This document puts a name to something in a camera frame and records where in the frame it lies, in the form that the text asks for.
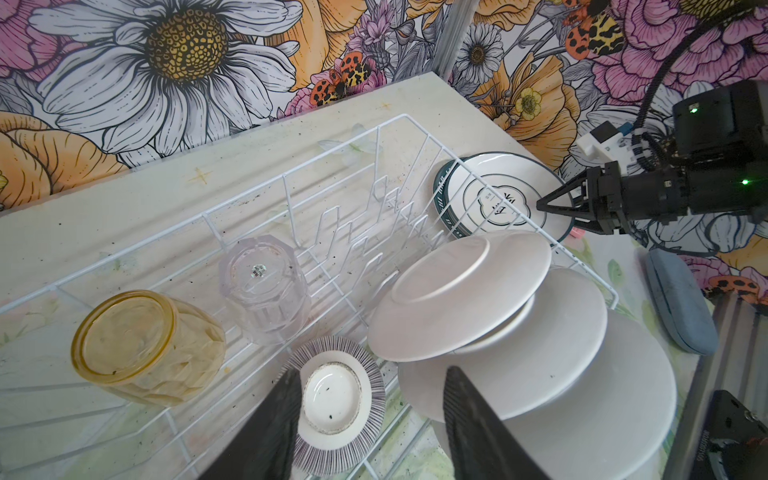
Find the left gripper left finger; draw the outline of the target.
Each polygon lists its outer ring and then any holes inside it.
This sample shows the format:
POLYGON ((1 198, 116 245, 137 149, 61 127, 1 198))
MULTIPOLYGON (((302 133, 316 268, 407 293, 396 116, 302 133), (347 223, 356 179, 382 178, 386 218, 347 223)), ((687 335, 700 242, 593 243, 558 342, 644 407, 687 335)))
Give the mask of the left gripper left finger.
POLYGON ((288 479, 302 407, 300 372, 290 368, 201 475, 203 479, 288 479))

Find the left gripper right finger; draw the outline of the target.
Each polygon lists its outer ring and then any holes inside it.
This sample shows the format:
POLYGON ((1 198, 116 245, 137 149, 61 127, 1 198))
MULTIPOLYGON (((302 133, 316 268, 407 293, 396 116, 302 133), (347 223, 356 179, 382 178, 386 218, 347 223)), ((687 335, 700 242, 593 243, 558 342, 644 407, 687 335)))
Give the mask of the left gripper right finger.
POLYGON ((447 369, 443 413, 457 479, 546 479, 468 376, 447 369))

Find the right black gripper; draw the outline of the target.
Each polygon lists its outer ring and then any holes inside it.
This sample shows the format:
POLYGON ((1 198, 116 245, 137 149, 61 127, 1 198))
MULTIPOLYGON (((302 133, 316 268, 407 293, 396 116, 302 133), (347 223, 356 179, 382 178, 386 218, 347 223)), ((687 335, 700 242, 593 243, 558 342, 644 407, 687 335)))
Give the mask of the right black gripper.
POLYGON ((587 213, 586 230, 630 234, 644 220, 670 222, 685 215, 689 201, 685 172, 664 168, 623 176, 619 164, 593 167, 566 181, 536 202, 545 212, 546 233, 569 233, 575 219, 554 213, 587 213))

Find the green rimmed white plate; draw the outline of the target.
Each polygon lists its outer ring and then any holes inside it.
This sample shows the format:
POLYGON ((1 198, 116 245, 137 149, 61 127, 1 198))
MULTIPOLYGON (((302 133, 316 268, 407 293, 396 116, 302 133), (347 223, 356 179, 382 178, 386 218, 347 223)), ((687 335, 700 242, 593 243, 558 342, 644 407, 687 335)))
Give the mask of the green rimmed white plate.
MULTIPOLYGON (((526 156, 481 153, 440 168, 433 181, 434 205, 457 238, 501 230, 532 231, 536 226, 542 229, 545 213, 537 209, 536 202, 563 183, 554 172, 526 156)), ((561 241, 571 231, 546 234, 561 241)))

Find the red green patterned plate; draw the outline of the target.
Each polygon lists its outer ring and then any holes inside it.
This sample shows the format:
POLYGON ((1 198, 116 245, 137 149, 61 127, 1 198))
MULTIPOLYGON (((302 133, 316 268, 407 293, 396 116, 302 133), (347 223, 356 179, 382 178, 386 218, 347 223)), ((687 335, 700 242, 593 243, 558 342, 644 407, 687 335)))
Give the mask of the red green patterned plate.
POLYGON ((532 309, 510 333, 481 348, 398 365, 402 397, 422 416, 442 422, 449 367, 459 367, 496 415, 507 420, 554 399, 598 353, 607 307, 587 276, 553 269, 535 293, 532 309))

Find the orange sunburst white plate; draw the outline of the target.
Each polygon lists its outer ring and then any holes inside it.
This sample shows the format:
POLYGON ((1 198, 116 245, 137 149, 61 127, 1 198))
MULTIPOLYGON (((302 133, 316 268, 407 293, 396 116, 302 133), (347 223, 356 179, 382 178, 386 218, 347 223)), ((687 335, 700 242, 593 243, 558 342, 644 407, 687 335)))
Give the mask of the orange sunburst white plate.
POLYGON ((551 265, 550 243, 533 232, 495 232, 448 242, 401 273, 374 308, 368 344, 385 360, 449 353, 521 309, 551 265))

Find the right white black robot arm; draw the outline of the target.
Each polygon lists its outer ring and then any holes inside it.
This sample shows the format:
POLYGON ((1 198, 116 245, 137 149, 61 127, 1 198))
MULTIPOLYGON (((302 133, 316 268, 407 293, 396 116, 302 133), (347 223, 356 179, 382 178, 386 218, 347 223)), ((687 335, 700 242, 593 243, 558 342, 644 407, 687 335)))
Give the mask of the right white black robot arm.
POLYGON ((636 127, 639 112, 604 105, 588 114, 563 185, 537 209, 684 255, 729 253, 766 235, 766 82, 661 88, 636 127))

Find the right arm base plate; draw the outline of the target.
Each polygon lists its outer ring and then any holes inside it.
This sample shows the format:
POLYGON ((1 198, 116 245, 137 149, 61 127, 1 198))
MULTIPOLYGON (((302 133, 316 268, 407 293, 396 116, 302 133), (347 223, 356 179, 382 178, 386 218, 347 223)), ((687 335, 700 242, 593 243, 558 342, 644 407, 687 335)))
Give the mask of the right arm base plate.
POLYGON ((689 478, 767 480, 767 425, 726 390, 712 395, 689 478))

